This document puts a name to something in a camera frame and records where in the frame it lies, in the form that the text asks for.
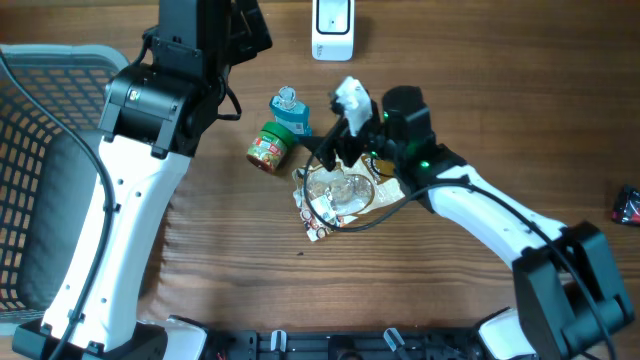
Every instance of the wooden table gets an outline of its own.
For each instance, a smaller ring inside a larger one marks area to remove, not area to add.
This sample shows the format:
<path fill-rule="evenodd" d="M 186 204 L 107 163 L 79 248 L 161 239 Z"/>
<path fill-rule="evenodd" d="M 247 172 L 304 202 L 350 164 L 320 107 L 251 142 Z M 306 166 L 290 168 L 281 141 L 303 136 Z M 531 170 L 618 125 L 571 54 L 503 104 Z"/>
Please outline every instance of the wooden table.
<path fill-rule="evenodd" d="M 323 134 L 335 122 L 326 94 L 346 75 L 378 100 L 420 86 L 439 141 L 490 183 L 544 215 L 600 227 L 640 309 L 640 232 L 609 220 L 620 186 L 640 186 L 638 4 L 359 0 L 346 63 L 312 58 L 310 1 L 262 10 L 274 47 L 231 73 L 243 118 L 202 137 L 160 230 L 141 318 L 379 330 L 471 325 L 514 305 L 508 268 L 456 224 L 413 204 L 374 230 L 312 244 L 290 177 L 308 152 L 296 149 L 277 176 L 245 160 L 281 86 L 295 87 Z M 157 11 L 4 8 L 0 42 L 101 43 L 133 58 Z M 640 357 L 637 323 L 614 340 L 620 359 Z M 9 343 L 0 359 L 16 358 Z"/>

